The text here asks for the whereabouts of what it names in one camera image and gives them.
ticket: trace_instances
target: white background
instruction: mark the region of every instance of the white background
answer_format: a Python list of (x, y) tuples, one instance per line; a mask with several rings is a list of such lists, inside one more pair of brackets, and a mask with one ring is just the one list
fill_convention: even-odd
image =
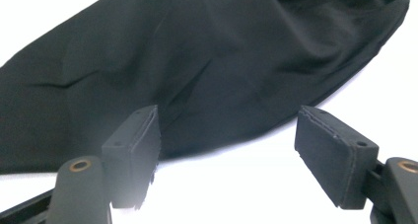
[[(0, 0), (0, 65), (97, 0)], [(381, 147), (418, 161), (418, 0), (380, 54), (320, 108)], [(113, 223), (370, 223), (333, 206), (294, 151), (296, 121), (207, 156), (162, 164), (143, 207)], [(54, 174), (0, 176), (0, 211), (54, 186)]]

